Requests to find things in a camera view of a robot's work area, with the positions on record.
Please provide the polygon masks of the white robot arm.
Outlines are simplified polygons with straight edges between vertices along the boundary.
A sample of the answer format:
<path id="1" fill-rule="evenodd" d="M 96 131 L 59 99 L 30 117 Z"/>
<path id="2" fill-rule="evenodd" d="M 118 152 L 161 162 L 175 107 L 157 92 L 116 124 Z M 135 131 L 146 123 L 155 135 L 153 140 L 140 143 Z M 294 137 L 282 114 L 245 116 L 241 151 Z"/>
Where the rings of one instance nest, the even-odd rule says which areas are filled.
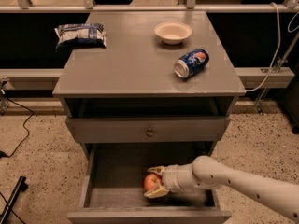
<path id="1" fill-rule="evenodd" d="M 226 186 L 299 222 L 299 186 L 272 178 L 232 169 L 208 156 L 199 156 L 185 165 L 156 166 L 148 169 L 162 179 L 144 196 L 150 199 L 189 189 L 217 189 Z"/>

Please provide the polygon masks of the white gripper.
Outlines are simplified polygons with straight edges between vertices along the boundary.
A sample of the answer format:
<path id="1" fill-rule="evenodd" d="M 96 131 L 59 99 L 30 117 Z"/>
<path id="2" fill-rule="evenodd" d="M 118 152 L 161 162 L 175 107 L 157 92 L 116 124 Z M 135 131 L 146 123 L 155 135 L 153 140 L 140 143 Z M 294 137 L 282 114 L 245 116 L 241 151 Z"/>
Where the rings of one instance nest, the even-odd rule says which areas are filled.
<path id="1" fill-rule="evenodd" d="M 190 164 L 150 167 L 147 172 L 161 176 L 164 184 L 146 191 L 144 196 L 149 199 L 166 196 L 169 190 L 171 192 L 182 192 L 194 187 L 192 166 Z"/>

